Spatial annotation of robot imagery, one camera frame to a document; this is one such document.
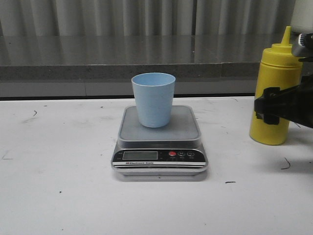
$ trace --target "gray curtain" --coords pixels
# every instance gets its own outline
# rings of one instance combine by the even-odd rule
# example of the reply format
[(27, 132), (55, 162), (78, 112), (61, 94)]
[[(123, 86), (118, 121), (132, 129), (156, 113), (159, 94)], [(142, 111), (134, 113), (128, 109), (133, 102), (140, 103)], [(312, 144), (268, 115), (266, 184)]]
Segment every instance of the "gray curtain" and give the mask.
[(0, 36), (281, 33), (294, 0), (0, 0)]

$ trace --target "cup rim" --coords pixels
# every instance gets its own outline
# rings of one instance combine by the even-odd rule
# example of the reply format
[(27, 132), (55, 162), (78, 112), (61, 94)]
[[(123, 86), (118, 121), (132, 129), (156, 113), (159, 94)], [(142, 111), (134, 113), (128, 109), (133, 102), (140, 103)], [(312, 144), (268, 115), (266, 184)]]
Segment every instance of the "cup rim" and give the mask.
[[(168, 75), (169, 77), (173, 78), (170, 82), (168, 83), (164, 83), (164, 84), (161, 84), (161, 85), (143, 85), (143, 84), (139, 84), (139, 83), (136, 83), (134, 82), (134, 79), (138, 76), (142, 76), (142, 75), (145, 75), (145, 74), (166, 74)], [(176, 81), (176, 78), (169, 74), (169, 73), (165, 73), (165, 72), (145, 72), (145, 73), (141, 73), (141, 74), (137, 74), (136, 76), (132, 77), (132, 83), (136, 84), (136, 85), (139, 85), (139, 86), (143, 86), (143, 87), (161, 87), (161, 86), (166, 86), (166, 85), (169, 85), (169, 84), (172, 84)]]

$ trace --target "red button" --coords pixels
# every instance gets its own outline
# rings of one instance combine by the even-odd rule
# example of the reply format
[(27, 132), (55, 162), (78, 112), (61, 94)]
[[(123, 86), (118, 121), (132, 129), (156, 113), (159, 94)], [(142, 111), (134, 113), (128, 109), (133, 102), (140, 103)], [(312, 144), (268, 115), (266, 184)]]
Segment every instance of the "red button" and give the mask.
[(168, 155), (170, 155), (170, 156), (176, 156), (176, 152), (170, 151), (170, 152), (168, 153)]

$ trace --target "robotic arm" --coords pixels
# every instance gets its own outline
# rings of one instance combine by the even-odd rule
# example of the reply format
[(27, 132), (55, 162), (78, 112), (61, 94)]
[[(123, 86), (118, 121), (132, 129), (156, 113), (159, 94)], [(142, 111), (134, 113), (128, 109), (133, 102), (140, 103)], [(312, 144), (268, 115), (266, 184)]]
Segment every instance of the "robotic arm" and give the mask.
[[(292, 54), (303, 57), (301, 62), (313, 62), (313, 33), (300, 34), (292, 45)], [(278, 125), (281, 117), (313, 128), (313, 74), (303, 76), (300, 85), (285, 90), (264, 89), (254, 101), (254, 111), (266, 124)]]

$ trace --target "yellow squeeze bottle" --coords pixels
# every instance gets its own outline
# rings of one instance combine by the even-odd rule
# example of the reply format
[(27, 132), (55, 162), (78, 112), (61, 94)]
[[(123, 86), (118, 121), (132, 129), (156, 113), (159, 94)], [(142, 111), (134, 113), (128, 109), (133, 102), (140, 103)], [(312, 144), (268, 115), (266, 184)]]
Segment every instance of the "yellow squeeze bottle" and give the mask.
[[(272, 44), (271, 48), (263, 51), (260, 63), (255, 99), (263, 95), (268, 87), (279, 87), (280, 90), (296, 86), (300, 83), (302, 62), (299, 57), (291, 53), (290, 40), (291, 27), (287, 26), (280, 44)], [(289, 121), (279, 118), (278, 125), (269, 125), (262, 119), (257, 119), (253, 111), (250, 136), (257, 142), (278, 145), (285, 142), (288, 133)]]

